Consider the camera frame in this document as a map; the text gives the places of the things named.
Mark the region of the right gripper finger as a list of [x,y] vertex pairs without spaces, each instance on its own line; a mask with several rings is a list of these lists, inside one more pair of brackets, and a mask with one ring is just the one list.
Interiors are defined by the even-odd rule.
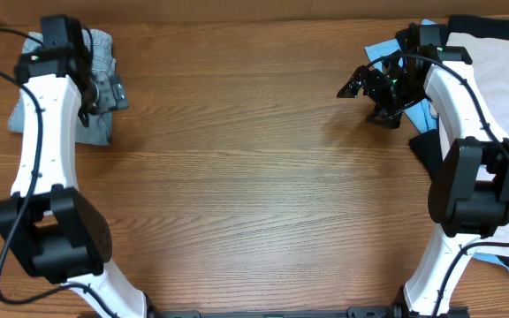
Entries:
[[355,98],[364,86],[368,72],[366,65],[357,67],[350,79],[339,89],[337,98]]
[[386,109],[374,109],[366,121],[387,129],[398,129],[401,124],[402,110],[390,113]]

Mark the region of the light blue denim shorts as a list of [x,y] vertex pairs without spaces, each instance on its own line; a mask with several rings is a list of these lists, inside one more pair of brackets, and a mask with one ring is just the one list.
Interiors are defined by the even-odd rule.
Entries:
[[[113,40],[110,34],[99,29],[91,29],[93,40],[90,40],[87,31],[83,31],[83,40],[89,49],[94,50],[92,74],[107,74],[111,76],[116,71],[116,59],[112,56]],[[109,146],[112,128],[112,113],[90,115],[88,127],[84,127],[78,118],[75,119],[75,140],[94,146]],[[24,103],[19,98],[17,105],[8,120],[8,129],[13,133],[23,133],[24,130]]]

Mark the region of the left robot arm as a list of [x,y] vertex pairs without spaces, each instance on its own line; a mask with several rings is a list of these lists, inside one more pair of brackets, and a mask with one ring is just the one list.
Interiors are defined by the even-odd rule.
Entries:
[[125,88],[117,76],[92,74],[77,19],[47,16],[41,27],[41,47],[21,55],[14,70],[24,128],[11,196],[0,201],[0,278],[13,253],[29,276],[45,278],[54,292],[76,292],[101,317],[153,317],[146,293],[113,261],[109,225],[80,193],[75,169],[76,125],[127,109]]

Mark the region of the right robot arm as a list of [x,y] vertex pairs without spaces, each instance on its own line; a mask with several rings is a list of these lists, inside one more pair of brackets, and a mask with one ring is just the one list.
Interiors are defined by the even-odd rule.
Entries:
[[442,24],[410,24],[402,49],[355,69],[340,98],[366,95],[367,120],[396,129],[405,110],[427,99],[446,140],[428,210],[435,224],[420,264],[387,307],[351,307],[351,317],[467,317],[450,300],[468,263],[509,224],[509,136],[475,84],[473,60],[449,46]]

